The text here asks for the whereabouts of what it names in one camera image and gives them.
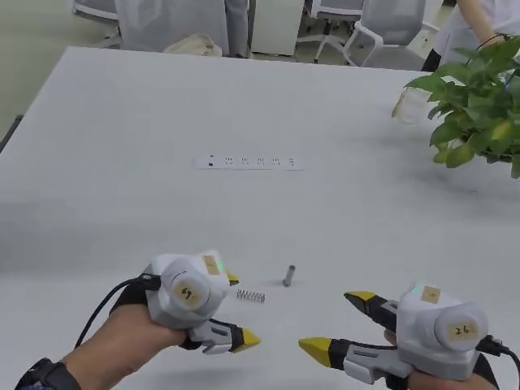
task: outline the smartwatch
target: smartwatch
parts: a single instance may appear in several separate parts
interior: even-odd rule
[[[43,358],[28,369],[15,390],[81,390],[81,387],[65,364]]]

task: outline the white table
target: white table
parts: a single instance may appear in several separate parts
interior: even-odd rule
[[[264,305],[230,297],[218,316],[263,342],[234,356],[168,350],[120,388],[370,388],[297,339],[383,342],[343,292],[398,298],[416,278],[477,301],[520,351],[517,189],[506,166],[439,169],[432,123],[388,118],[415,76],[67,50],[0,155],[1,387],[62,357],[105,293],[154,255],[206,248],[266,293]],[[307,169],[192,169],[208,153],[292,155]],[[294,284],[281,288],[288,264]],[[513,388],[510,361],[493,363]]]

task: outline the printed number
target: printed number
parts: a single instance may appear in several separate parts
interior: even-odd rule
[[[192,296],[192,292],[189,288],[183,288],[181,292],[182,295],[186,296],[185,300],[188,300]]]
[[[457,336],[461,335],[462,333],[467,335],[468,333],[471,333],[471,329],[469,327],[467,327],[466,325],[464,325],[464,327],[458,327],[457,328]]]

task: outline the chair backrest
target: chair backrest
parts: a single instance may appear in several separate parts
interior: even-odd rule
[[[80,14],[108,20],[118,19],[115,0],[73,0],[72,4]]]
[[[407,46],[423,28],[426,0],[364,0],[362,24],[385,45]]]
[[[310,16],[318,14],[359,16],[363,9],[363,0],[305,0],[305,7],[310,10]]]

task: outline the numbered sticker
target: numbered sticker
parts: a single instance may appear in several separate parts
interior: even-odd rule
[[[422,291],[421,301],[437,305],[437,303],[439,303],[439,298],[440,290],[438,288],[426,286]]]
[[[175,286],[173,293],[189,307],[195,307],[201,300],[201,294],[190,283],[183,280]]]
[[[219,267],[217,266],[217,262],[215,258],[210,255],[202,256],[202,260],[206,264],[206,269],[208,270],[208,274],[210,275],[220,275]]]
[[[448,325],[450,341],[471,341],[479,337],[479,326],[474,321],[452,323]]]

